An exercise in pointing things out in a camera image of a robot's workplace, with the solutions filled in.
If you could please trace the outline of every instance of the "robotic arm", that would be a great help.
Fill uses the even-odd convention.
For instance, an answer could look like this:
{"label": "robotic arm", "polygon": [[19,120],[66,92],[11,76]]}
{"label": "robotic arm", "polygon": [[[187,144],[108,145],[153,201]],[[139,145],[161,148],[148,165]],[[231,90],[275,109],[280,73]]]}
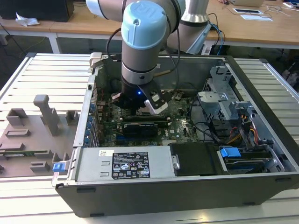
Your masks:
{"label": "robotic arm", "polygon": [[174,32],[179,28],[181,50],[199,52],[211,27],[208,0],[86,0],[86,4],[93,14],[122,21],[122,90],[113,96],[114,103],[136,109],[146,105],[152,114],[165,110],[168,98],[153,80],[160,49],[166,43],[178,48]]}

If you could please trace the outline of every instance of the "yellow wire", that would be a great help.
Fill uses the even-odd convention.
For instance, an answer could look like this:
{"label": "yellow wire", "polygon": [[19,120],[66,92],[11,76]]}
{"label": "yellow wire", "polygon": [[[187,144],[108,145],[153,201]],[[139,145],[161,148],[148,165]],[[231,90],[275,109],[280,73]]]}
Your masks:
{"label": "yellow wire", "polygon": [[241,137],[241,135],[238,134],[236,137],[234,137],[232,140],[230,140],[227,144],[230,144],[230,143],[236,141],[236,140],[237,140],[238,138],[240,138],[240,137]]}

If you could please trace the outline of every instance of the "white paper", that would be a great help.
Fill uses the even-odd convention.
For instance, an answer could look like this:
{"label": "white paper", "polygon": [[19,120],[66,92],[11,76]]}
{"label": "white paper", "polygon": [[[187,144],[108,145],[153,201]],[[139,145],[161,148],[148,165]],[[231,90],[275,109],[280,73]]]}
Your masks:
{"label": "white paper", "polygon": [[39,22],[37,21],[36,18],[28,19],[28,18],[18,15],[17,13],[16,13],[16,15],[17,15],[17,18],[15,19],[15,21],[22,26],[27,27],[27,26],[33,26],[33,25],[39,24]]}
{"label": "white paper", "polygon": [[245,20],[258,20],[258,21],[273,21],[271,18],[268,17],[261,17],[258,15],[241,15]]}

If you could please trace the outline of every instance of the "white sticker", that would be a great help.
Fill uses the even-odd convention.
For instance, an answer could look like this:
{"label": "white sticker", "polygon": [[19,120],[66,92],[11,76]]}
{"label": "white sticker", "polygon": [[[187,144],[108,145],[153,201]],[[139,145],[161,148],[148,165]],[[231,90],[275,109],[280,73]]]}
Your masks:
{"label": "white sticker", "polygon": [[99,156],[113,156],[114,150],[100,150]]}

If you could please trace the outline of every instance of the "red wire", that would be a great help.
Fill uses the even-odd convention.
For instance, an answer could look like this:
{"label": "red wire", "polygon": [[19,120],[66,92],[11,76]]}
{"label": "red wire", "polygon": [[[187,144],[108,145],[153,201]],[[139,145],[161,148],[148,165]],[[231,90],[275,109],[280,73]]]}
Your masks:
{"label": "red wire", "polygon": [[232,132],[233,132],[233,130],[234,129],[236,129],[237,127],[233,127],[233,129],[230,131],[230,136],[229,136],[229,139],[231,139],[232,138]]}

